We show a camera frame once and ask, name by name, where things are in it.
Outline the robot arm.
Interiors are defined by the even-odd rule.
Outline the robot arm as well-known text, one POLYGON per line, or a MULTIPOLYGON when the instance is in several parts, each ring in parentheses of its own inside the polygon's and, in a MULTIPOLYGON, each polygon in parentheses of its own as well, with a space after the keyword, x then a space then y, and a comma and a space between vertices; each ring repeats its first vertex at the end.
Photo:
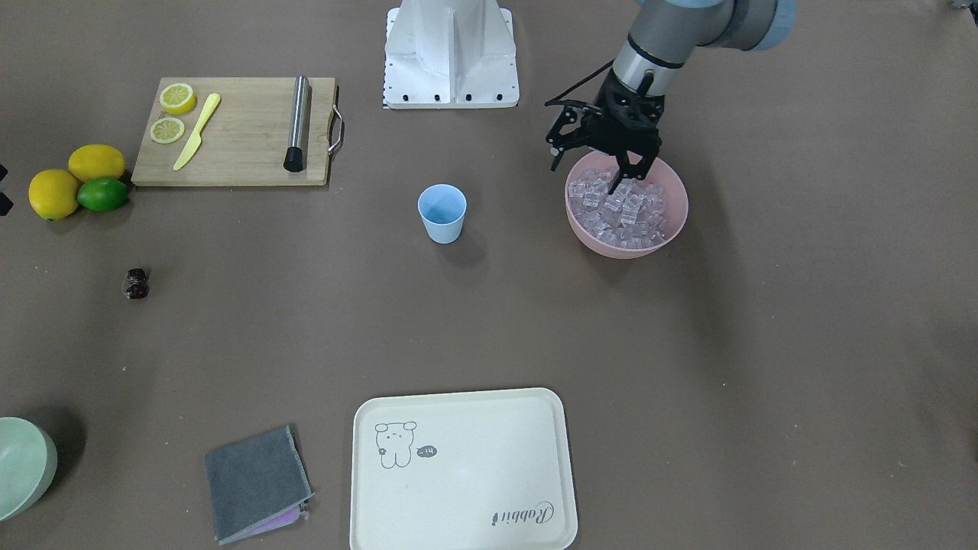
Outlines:
POLYGON ((640 2, 619 53, 596 70, 596 98, 564 91, 549 99, 560 108, 546 136, 552 169, 567 150, 589 147, 615 159, 611 190, 623 179, 645 179, 662 146, 666 94, 695 49, 767 51, 789 36, 797 13, 794 1, 640 2))

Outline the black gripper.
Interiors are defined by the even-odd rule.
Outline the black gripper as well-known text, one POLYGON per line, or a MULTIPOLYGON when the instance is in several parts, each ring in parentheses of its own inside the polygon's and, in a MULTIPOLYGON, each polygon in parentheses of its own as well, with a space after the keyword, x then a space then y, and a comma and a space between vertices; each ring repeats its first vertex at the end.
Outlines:
POLYGON ((631 89, 611 70, 589 112, 586 105, 562 105, 546 136, 553 156, 549 170, 557 171, 569 150, 586 146, 616 161, 617 172, 607 194, 614 194, 625 179, 645 179, 662 146, 658 122, 665 99, 650 94, 654 83, 656 74, 647 70, 638 87, 631 89))

